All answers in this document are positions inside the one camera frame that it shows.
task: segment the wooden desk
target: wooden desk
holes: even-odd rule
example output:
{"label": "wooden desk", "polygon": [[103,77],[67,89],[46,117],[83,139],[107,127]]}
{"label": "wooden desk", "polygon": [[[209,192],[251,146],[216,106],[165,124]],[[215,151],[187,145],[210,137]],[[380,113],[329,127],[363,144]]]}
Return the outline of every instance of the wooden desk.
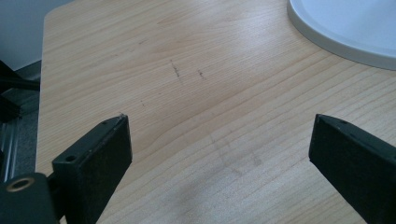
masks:
{"label": "wooden desk", "polygon": [[396,145],[396,72],[306,40],[287,1],[94,1],[46,18],[37,171],[129,116],[100,223],[363,223],[307,158],[317,113]]}

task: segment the pencil mark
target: pencil mark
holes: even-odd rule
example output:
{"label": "pencil mark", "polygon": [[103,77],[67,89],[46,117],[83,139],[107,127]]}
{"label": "pencil mark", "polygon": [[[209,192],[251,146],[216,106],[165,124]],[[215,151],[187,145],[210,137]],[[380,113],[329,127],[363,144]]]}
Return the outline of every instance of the pencil mark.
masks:
{"label": "pencil mark", "polygon": [[174,70],[175,70],[176,76],[177,76],[177,77],[180,77],[180,73],[178,72],[178,68],[173,64],[172,60],[171,60],[171,64],[172,64],[172,67],[173,67]]}
{"label": "pencil mark", "polygon": [[142,40],[142,41],[140,41],[139,42],[139,45],[142,45],[144,42],[146,42],[146,41],[148,41],[148,39],[146,38],[146,39],[144,39],[144,40]]}
{"label": "pencil mark", "polygon": [[206,78],[204,77],[204,73],[202,73],[201,70],[197,69],[197,72],[198,72],[199,76],[200,76],[203,80],[206,79]]}

